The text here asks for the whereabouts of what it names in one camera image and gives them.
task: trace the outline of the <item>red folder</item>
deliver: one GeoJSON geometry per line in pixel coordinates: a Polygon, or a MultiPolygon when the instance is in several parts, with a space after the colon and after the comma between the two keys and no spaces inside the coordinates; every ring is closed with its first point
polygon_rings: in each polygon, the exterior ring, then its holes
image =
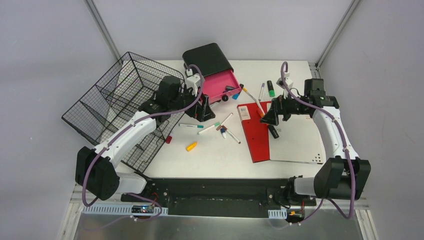
{"type": "MultiPolygon", "coordinates": [[[[262,109],[267,113],[267,104],[270,101],[261,101],[262,109]]],[[[261,116],[258,113],[258,105],[254,103],[240,104],[237,106],[239,114],[240,107],[246,106],[250,119],[241,120],[244,135],[246,136],[247,145],[249,147],[250,155],[254,163],[270,160],[270,139],[268,134],[268,127],[265,123],[260,123],[261,116]]]]}

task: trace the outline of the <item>yellow highlighter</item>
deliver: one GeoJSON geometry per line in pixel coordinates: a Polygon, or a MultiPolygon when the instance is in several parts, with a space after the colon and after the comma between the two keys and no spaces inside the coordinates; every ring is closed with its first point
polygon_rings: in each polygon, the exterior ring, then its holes
{"type": "Polygon", "coordinates": [[[198,145],[198,142],[195,141],[192,144],[188,145],[185,149],[187,150],[187,152],[190,152],[191,150],[193,150],[196,146],[198,145]]]}

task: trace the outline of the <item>white wall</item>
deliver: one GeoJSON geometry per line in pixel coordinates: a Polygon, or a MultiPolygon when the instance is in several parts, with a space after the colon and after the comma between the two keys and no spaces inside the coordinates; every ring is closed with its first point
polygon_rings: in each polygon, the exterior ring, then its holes
{"type": "Polygon", "coordinates": [[[121,54],[178,60],[216,42],[231,60],[318,61],[351,0],[95,0],[121,54]]]}
{"type": "Polygon", "coordinates": [[[84,1],[0,1],[0,239],[56,239],[89,146],[62,114],[114,63],[84,1]]]}
{"type": "Polygon", "coordinates": [[[424,1],[363,0],[321,76],[356,151],[380,239],[422,239],[424,1]]]}

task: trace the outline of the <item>wire mesh organizer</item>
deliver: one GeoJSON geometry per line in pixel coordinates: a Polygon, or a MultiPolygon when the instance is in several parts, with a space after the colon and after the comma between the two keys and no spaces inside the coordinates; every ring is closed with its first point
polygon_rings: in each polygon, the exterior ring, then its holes
{"type": "MultiPolygon", "coordinates": [[[[127,52],[63,114],[62,119],[91,144],[98,145],[133,117],[139,106],[158,90],[165,76],[177,77],[181,84],[184,83],[179,71],[127,52]]],[[[173,114],[121,161],[143,173],[183,115],[184,112],[173,114]]]]}

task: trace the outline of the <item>barcode label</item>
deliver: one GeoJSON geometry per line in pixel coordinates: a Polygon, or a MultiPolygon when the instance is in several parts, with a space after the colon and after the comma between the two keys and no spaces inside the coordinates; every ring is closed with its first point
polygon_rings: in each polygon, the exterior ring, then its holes
{"type": "Polygon", "coordinates": [[[240,119],[242,121],[251,119],[251,115],[249,114],[247,106],[239,106],[238,107],[238,114],[240,115],[240,119]]]}

